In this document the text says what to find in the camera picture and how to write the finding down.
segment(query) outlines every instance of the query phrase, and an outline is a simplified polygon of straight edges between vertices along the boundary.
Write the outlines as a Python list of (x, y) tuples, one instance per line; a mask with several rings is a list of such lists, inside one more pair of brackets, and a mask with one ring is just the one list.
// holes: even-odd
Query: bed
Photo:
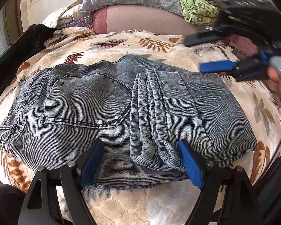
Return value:
[[(183, 36), (159, 35), (143, 30), (96, 34), (89, 28), (57, 30), (45, 42), (46, 49), (26, 60), (16, 79), (0, 97), (0, 124), (9, 112), (20, 83), (36, 72), (57, 64), (94, 64), (100, 60), (117, 61), (127, 54), (197, 72), (207, 61), (238, 60), (232, 49), (222, 44), (204, 44), (186, 48)], [(95, 49), (87, 50), (90, 45)], [(241, 105), (258, 141), (255, 151), (232, 163), (241, 165), (254, 184), (269, 163), (281, 137), (281, 108), (260, 81), (236, 83), (225, 73), (218, 77), (228, 86)], [(19, 159), (0, 151), (0, 181), (27, 192), (34, 172)], [(63, 217), (70, 220), (61, 187), (57, 187)], [(83, 197), (98, 224), (184, 224), (199, 195), (190, 181), (163, 183), (150, 189), (99, 190), (87, 188)], [(224, 187), (219, 190), (216, 208), (221, 207)]]

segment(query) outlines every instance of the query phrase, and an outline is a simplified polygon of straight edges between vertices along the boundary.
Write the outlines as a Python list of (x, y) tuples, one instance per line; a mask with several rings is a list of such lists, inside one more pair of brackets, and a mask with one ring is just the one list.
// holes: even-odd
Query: pant leg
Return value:
[(0, 184), (0, 213), (7, 221), (4, 224), (18, 224), (24, 198), (25, 195), (16, 187)]
[(258, 196), (264, 225), (281, 225), (281, 156), (253, 188)]

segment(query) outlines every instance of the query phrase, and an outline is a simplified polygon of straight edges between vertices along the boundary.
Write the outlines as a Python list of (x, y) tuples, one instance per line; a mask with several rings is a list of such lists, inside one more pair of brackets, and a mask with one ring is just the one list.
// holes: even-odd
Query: black jeans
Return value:
[[(281, 225), (281, 156), (253, 188), (258, 196), (264, 225)], [(24, 197), (17, 188), (0, 184), (0, 225), (18, 224)]]

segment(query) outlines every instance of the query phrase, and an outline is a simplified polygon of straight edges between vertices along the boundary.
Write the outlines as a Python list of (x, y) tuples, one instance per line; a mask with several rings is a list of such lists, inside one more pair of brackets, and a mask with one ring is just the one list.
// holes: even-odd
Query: metal screw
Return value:
[(214, 162), (213, 161), (207, 161), (206, 164), (209, 167), (214, 167)]
[(69, 161), (68, 162), (68, 167), (73, 167), (76, 165), (76, 162), (75, 161)]
[(43, 171), (44, 169), (45, 169), (45, 166), (44, 166), (44, 165), (40, 165), (40, 166), (37, 168), (37, 170), (38, 170), (39, 172)]
[(240, 172), (243, 171), (243, 167), (242, 167), (242, 166), (237, 166), (236, 169), (237, 169), (238, 171), (240, 171)]

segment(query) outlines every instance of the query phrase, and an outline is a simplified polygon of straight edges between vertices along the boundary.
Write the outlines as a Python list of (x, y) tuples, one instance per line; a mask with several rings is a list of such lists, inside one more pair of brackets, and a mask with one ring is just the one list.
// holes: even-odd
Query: green patterned fabric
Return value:
[(215, 22), (218, 8), (206, 0), (180, 0), (186, 22), (195, 25), (210, 25)]

